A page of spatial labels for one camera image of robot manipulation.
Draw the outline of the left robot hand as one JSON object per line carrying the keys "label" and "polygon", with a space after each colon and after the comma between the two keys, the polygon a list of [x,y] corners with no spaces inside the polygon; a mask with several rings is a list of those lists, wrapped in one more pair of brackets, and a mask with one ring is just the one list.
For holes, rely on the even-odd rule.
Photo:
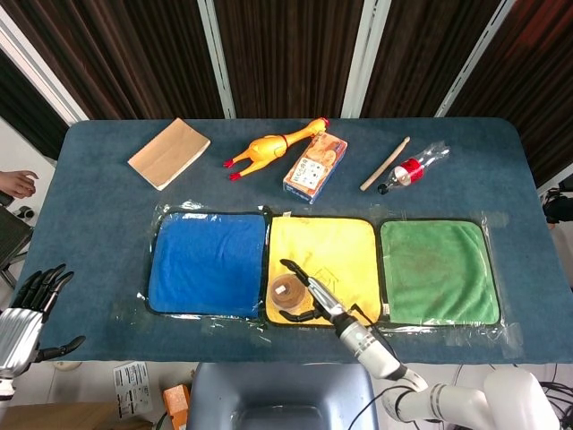
{"label": "left robot hand", "polygon": [[13,381],[30,366],[64,357],[76,350],[86,337],[81,335],[63,346],[41,348],[39,337],[64,286],[73,273],[64,263],[32,273],[17,291],[11,305],[1,313],[1,401],[13,398]]}

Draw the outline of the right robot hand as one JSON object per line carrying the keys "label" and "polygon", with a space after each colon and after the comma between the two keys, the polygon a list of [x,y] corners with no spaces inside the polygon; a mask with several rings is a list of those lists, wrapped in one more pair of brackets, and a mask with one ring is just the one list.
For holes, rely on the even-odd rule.
{"label": "right robot hand", "polygon": [[291,314],[280,310],[279,313],[292,323],[303,323],[319,317],[329,321],[336,329],[338,336],[358,320],[351,315],[338,299],[320,281],[309,276],[296,262],[281,259],[280,262],[287,267],[303,283],[312,296],[313,309],[302,314]]}

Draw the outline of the bystander bare hand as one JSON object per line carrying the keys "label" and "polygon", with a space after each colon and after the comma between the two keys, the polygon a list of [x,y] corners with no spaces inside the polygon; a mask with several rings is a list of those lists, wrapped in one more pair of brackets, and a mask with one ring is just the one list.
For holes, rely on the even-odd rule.
{"label": "bystander bare hand", "polygon": [[1,171],[0,190],[14,198],[31,197],[36,192],[38,176],[30,170]]}

